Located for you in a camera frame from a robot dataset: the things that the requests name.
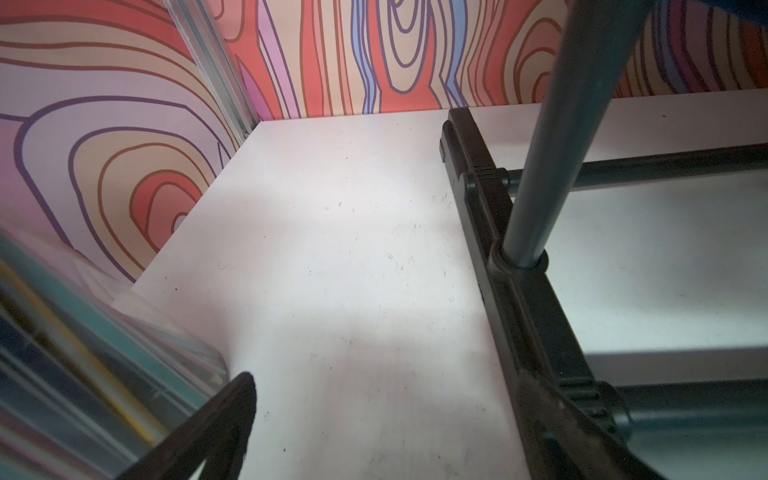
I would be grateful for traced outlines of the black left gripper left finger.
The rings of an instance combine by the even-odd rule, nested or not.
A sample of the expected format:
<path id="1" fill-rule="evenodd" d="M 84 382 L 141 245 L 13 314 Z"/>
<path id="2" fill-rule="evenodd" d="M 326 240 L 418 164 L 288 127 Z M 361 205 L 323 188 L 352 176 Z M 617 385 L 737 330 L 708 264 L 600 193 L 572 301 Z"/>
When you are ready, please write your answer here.
<path id="1" fill-rule="evenodd" d="M 120 477 L 237 479 L 256 412 L 254 377 L 242 372 Z"/>

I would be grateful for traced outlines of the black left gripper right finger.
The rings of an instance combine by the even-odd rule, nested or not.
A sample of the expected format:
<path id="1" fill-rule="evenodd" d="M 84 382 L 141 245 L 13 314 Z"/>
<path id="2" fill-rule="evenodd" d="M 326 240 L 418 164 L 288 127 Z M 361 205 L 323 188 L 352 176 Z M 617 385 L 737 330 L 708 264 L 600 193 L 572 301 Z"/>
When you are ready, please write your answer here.
<path id="1" fill-rule="evenodd" d="M 523 449 L 533 479 L 659 479 L 541 376 L 522 371 L 517 412 Z"/>

